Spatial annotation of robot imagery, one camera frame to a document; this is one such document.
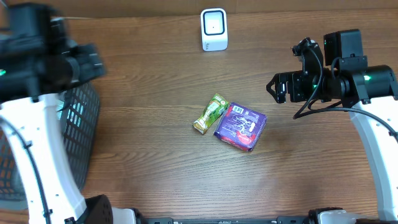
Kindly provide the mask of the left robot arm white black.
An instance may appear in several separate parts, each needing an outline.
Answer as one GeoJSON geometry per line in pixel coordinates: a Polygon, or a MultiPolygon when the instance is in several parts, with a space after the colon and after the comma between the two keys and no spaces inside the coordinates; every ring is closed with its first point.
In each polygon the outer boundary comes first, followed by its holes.
{"type": "Polygon", "coordinates": [[[1,39],[1,129],[24,188],[31,223],[112,223],[108,198],[85,198],[104,75],[92,44],[72,41],[51,6],[8,7],[1,39]]]}

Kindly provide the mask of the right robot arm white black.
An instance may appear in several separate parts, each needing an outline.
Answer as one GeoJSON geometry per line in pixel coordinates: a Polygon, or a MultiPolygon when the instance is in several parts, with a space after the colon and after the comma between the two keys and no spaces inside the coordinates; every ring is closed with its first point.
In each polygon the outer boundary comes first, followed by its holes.
{"type": "Polygon", "coordinates": [[[311,114],[349,113],[362,140],[377,197],[376,218],[340,207],[310,210],[304,223],[397,223],[397,78],[391,67],[370,67],[361,32],[324,35],[323,46],[310,38],[292,47],[302,69],[277,73],[266,90],[277,103],[303,102],[294,119],[311,114]]]}

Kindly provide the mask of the purple pad package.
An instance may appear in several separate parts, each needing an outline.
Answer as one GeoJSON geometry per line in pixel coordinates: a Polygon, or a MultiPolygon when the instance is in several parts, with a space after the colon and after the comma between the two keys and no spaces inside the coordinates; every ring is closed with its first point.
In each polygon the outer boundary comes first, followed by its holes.
{"type": "Polygon", "coordinates": [[[223,113],[213,135],[243,151],[254,149],[267,123],[267,116],[235,102],[223,113]]]}

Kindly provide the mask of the green juice pouch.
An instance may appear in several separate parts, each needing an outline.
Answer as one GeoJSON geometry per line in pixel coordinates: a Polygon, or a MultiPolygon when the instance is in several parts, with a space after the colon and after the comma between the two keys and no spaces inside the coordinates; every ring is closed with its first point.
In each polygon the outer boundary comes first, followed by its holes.
{"type": "Polygon", "coordinates": [[[200,133],[205,134],[228,106],[229,102],[223,96],[218,93],[214,94],[201,116],[193,122],[193,127],[200,133]]]}

